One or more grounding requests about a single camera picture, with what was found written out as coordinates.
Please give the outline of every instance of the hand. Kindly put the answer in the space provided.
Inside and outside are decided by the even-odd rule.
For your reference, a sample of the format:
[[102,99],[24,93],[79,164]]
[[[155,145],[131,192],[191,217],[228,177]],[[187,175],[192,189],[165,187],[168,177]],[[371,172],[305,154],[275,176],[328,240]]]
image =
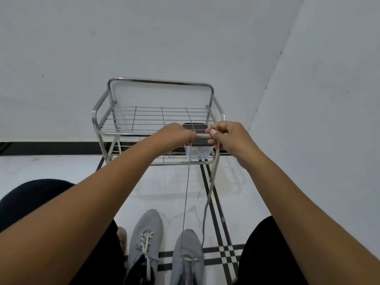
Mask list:
[[183,145],[189,146],[195,141],[197,134],[185,129],[178,123],[171,123],[158,130],[151,137],[157,140],[157,144],[160,145],[160,153],[164,154]]
[[240,123],[221,121],[209,126],[206,133],[212,136],[212,139],[208,140],[209,144],[218,148],[217,141],[219,141],[220,148],[236,157],[239,164],[244,168],[246,168],[249,158],[254,157],[250,154],[251,152],[254,154],[261,152]]

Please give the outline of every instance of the beige shoe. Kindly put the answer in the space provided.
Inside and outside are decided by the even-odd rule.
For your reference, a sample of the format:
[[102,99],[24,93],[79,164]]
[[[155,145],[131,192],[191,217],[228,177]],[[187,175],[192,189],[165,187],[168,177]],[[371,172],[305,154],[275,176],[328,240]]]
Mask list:
[[123,252],[123,255],[125,255],[125,249],[126,249],[126,231],[123,227],[117,227],[117,237],[120,241],[120,247]]

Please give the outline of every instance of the floor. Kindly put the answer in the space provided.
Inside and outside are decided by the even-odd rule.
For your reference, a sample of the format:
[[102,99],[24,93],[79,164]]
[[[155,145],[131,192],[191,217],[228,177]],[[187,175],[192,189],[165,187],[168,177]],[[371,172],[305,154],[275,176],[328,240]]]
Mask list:
[[[56,178],[77,183],[104,164],[99,155],[0,157],[0,198],[33,179]],[[189,172],[185,229],[194,230],[200,240],[210,185],[209,169],[205,165],[193,165]],[[164,237],[158,285],[170,282],[172,250],[182,231],[187,170],[187,166],[149,167],[115,216],[116,223],[131,236],[136,222],[146,210],[153,208],[161,215]],[[235,158],[221,156],[206,215],[204,284],[232,284],[244,243],[255,226],[268,215],[246,171]]]

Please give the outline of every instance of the shoe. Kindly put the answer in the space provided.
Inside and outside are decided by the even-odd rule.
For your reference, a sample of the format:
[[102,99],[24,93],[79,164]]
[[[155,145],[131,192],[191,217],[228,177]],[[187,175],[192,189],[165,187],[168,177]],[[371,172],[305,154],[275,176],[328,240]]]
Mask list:
[[193,230],[186,229],[179,235],[173,251],[172,264],[170,285],[203,284],[203,251],[201,242]]
[[126,284],[154,284],[162,234],[162,220],[158,212],[154,209],[145,212],[130,240]]
[[126,230],[123,227],[117,227],[117,237],[119,238],[121,251],[124,256],[126,249]]

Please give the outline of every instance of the black pants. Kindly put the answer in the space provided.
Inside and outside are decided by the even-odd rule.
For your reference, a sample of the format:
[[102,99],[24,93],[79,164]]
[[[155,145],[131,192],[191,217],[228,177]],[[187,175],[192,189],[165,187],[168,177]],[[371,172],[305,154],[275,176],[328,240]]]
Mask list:
[[[26,182],[0,201],[0,232],[74,184],[55,179]],[[71,284],[121,284],[124,256],[112,221]],[[237,284],[307,284],[273,217],[252,232],[240,257]]]

